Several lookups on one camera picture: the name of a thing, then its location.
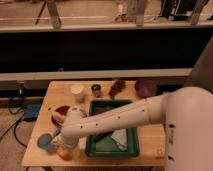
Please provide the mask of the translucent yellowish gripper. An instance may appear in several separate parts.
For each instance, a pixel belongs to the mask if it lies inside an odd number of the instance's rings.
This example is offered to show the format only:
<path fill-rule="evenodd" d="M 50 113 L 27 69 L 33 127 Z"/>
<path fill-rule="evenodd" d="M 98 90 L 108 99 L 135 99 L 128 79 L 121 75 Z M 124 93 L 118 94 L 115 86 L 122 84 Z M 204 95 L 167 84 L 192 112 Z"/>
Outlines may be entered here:
<path fill-rule="evenodd" d="M 58 135 L 53 139 L 53 144 L 57 146 L 57 153 L 73 153 L 78 146 L 78 140 L 65 139 L 61 135 Z"/>

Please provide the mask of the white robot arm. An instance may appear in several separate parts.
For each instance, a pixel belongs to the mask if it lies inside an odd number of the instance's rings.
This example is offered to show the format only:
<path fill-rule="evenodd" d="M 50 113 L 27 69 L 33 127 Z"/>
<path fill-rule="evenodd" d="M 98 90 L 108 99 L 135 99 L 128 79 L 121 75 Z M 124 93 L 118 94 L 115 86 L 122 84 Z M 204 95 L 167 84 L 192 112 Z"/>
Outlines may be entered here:
<path fill-rule="evenodd" d="M 213 171 L 213 93 L 184 87 L 96 116 L 67 114 L 58 144 L 68 150 L 80 138 L 149 124 L 166 125 L 165 171 Z"/>

